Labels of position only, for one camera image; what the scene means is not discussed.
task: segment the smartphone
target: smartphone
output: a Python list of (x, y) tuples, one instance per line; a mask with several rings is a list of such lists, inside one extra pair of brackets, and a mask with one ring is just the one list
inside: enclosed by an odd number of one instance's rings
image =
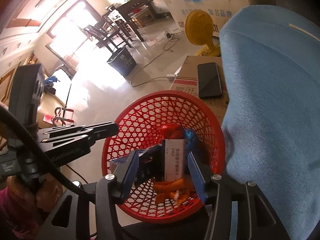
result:
[(219, 70), (216, 63), (198, 65), (198, 95), (201, 99), (222, 95)]

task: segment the blue fabric cover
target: blue fabric cover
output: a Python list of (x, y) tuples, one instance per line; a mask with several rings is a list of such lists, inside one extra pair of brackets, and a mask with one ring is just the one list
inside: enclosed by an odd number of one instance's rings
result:
[(222, 128), (228, 174), (257, 182), (290, 238), (306, 240), (320, 220), (320, 42), (289, 24), (320, 38), (309, 20), (267, 5), (242, 9), (221, 30)]

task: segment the glossy floor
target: glossy floor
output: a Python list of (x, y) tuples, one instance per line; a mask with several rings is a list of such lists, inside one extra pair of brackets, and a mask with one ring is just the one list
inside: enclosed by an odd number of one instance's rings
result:
[[(97, 124), (114, 121), (117, 116), (134, 100), (158, 90), (170, 88), (171, 82), (167, 78), (157, 79), (138, 87), (130, 85), (130, 79), (152, 59), (172, 46), (174, 42), (168, 42), (164, 31), (177, 29), (171, 18), (158, 20), (155, 24), (140, 29), (145, 42), (133, 41), (133, 48), (129, 49), (137, 66), (127, 77), (121, 76), (106, 62), (111, 53), (106, 49), (95, 49), (86, 59), (80, 62), (79, 70), (72, 80), (72, 86), (68, 99), (68, 107), (74, 109), (73, 119), (78, 125)], [(174, 74), (182, 65), (187, 55), (194, 55), (199, 49), (192, 45), (184, 33), (176, 35), (180, 40), (165, 51), (159, 58), (142, 69), (134, 78), (133, 85), (143, 83), (155, 77)], [(104, 140), (97, 141), (91, 148), (91, 153), (73, 161), (70, 165), (89, 182), (98, 181), (102, 177), (101, 153)], [(63, 172), (71, 180), (79, 180), (79, 177), (68, 168)], [(95, 231), (94, 206), (91, 207), (91, 232)], [(118, 208), (119, 222), (122, 226), (136, 223), (138, 220), (128, 216)]]

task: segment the black bucket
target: black bucket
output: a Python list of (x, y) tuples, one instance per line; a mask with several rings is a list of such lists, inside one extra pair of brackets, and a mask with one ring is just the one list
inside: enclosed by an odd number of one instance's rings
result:
[(123, 76), (129, 75), (137, 64), (126, 47), (119, 48), (112, 53), (107, 63)]

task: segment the red stripe on box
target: red stripe on box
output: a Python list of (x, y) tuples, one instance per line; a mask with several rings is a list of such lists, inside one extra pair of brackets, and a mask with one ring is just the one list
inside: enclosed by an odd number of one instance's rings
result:
[(175, 79), (174, 80), (174, 83), (175, 84), (184, 84), (184, 85), (198, 85), (198, 82), (197, 81), (193, 81), (193, 80), (186, 80), (186, 79)]

